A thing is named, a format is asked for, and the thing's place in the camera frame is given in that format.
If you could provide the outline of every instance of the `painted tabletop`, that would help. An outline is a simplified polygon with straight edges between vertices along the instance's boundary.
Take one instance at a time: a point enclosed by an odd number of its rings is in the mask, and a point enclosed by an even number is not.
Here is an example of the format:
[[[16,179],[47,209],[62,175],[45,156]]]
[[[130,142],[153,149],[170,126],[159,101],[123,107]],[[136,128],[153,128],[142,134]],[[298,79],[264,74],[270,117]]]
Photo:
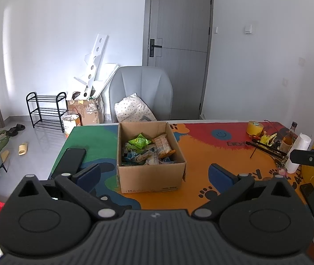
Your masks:
[[[246,128],[248,123],[185,123],[170,124],[187,161],[186,182],[178,190],[153,193],[122,194],[116,183],[117,125],[75,127],[60,151],[52,172],[67,148],[85,148],[87,154],[82,164],[85,168],[93,163],[101,164],[101,179],[91,192],[126,209],[187,209],[197,207],[214,198],[220,192],[210,166],[216,163],[237,175],[249,173],[255,180],[266,180],[276,173],[274,160],[254,147]],[[278,132],[284,136],[288,131],[277,122],[264,123],[267,134]],[[289,174],[288,182],[303,200],[299,185],[304,181],[300,170]]]

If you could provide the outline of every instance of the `door handle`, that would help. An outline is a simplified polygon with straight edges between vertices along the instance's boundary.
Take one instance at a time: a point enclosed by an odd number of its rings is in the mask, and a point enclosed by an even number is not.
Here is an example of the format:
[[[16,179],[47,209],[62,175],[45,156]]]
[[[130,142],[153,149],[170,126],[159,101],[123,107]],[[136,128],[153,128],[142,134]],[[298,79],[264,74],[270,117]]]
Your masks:
[[[149,40],[149,57],[155,56],[155,47],[162,47],[161,45],[155,45],[155,39]]]

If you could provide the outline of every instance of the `yellow tape roll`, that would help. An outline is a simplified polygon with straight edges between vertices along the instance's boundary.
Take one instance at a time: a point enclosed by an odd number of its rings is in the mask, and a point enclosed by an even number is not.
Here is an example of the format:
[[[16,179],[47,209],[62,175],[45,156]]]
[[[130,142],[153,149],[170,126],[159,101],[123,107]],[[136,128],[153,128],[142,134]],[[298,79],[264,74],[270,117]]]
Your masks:
[[[264,126],[261,123],[251,120],[250,122],[248,122],[247,134],[260,136],[263,128]]]

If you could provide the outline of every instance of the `pillow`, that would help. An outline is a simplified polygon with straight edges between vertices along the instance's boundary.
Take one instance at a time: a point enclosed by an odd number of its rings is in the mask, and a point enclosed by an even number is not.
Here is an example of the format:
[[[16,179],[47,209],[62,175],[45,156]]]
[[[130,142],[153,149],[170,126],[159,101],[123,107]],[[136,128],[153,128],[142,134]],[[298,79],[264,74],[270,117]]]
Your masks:
[[[120,123],[122,121],[157,121],[149,107],[136,93],[116,103],[114,110]]]

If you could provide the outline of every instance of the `ribbed black surface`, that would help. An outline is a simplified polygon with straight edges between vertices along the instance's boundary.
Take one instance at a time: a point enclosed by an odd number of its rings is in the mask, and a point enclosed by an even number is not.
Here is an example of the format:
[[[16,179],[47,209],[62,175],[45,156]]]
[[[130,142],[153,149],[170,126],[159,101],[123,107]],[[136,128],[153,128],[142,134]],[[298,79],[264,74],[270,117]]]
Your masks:
[[[226,243],[211,222],[191,219],[184,210],[127,210],[103,221],[78,247],[46,260],[6,255],[0,265],[189,265],[189,264],[314,264],[304,254],[263,259]]]

